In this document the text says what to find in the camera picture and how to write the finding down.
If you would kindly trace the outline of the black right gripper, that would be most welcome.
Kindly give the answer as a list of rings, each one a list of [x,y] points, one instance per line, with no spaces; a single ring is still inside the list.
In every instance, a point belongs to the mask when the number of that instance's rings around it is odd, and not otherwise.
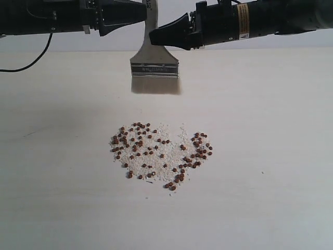
[[[247,3],[218,1],[196,3],[196,10],[149,33],[152,45],[184,50],[250,38],[250,10]]]

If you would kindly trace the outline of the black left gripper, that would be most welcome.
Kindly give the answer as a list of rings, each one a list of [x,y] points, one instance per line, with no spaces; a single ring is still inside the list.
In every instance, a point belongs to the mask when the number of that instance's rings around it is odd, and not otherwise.
[[[128,0],[52,1],[52,32],[99,30],[100,36],[147,18],[145,4]]]

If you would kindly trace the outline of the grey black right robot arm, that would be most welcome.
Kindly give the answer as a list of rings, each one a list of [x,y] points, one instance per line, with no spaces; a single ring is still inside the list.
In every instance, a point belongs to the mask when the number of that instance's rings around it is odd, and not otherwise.
[[[184,50],[267,35],[295,35],[332,28],[332,1],[218,1],[150,31],[153,45]]]

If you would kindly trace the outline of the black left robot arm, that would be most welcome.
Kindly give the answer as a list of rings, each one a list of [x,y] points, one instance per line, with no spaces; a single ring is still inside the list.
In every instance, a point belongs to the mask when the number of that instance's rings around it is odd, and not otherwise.
[[[91,30],[105,36],[146,18],[146,5],[136,1],[1,1],[1,34],[6,36],[72,32],[89,34]]]

